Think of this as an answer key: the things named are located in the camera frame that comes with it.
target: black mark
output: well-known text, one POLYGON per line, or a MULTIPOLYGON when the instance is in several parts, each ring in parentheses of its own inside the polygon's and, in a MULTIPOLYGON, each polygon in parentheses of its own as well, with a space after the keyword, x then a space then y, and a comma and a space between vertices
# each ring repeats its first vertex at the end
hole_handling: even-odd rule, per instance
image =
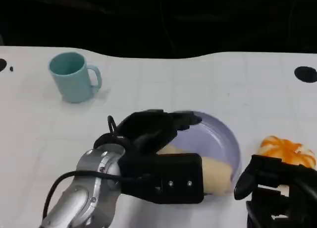
POLYGON ((2 70, 4 70, 5 67, 6 67, 6 61, 4 59, 0 58, 0 72, 2 70))
POLYGON ((317 81, 317 72, 314 68, 300 66, 294 71, 295 76, 306 83, 314 83, 317 81))

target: white tabletop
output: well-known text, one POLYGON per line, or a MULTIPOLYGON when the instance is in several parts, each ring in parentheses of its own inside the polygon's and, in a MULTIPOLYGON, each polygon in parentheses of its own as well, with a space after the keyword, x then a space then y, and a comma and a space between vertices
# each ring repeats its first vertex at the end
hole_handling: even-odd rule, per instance
MULTIPOLYGON (((38 227, 53 181, 75 169, 94 141, 134 111, 162 108, 212 114, 234 132, 242 169, 261 140, 276 135, 317 152, 317 83, 294 76, 317 68, 317 55, 218 53, 165 60, 128 59, 67 48, 0 47, 0 227, 38 227), (104 84, 85 103, 68 104, 48 72, 58 53, 76 51, 104 84)), ((52 203, 67 187, 57 190, 52 203)), ((155 205, 121 195, 112 228, 245 228, 244 201, 206 197, 198 205, 155 205)))

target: silver metal arm segment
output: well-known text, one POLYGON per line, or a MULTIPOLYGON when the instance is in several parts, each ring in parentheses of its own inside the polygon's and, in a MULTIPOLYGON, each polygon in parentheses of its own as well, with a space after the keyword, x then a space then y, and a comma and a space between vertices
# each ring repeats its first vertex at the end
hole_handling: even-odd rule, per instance
MULTIPOLYGON (((120 175, 117 161, 124 148, 105 144, 87 151, 76 170, 120 175)), ((57 204, 43 220, 42 228, 108 228, 120 195, 118 182, 95 177, 74 177, 57 204)))

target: teal mug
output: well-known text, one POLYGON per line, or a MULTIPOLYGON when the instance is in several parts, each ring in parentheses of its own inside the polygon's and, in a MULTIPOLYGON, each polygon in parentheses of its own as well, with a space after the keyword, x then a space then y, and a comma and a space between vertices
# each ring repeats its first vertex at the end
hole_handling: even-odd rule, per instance
POLYGON ((91 98, 102 85, 100 71, 96 66, 87 65, 86 59, 68 52, 55 56, 49 64, 53 79, 63 98, 70 103, 80 103, 91 98), (95 72, 98 85, 91 84, 88 69, 95 72))

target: purple plate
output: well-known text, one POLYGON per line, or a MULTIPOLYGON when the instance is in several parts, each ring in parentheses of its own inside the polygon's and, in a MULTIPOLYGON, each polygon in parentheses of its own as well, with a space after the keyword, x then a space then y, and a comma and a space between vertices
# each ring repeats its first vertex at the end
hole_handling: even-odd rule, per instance
POLYGON ((203 121, 188 130, 179 131, 176 138, 171 141, 171 145, 231 165, 231 181, 234 187, 241 173, 241 155, 235 136, 217 118, 205 113, 194 113, 203 121))

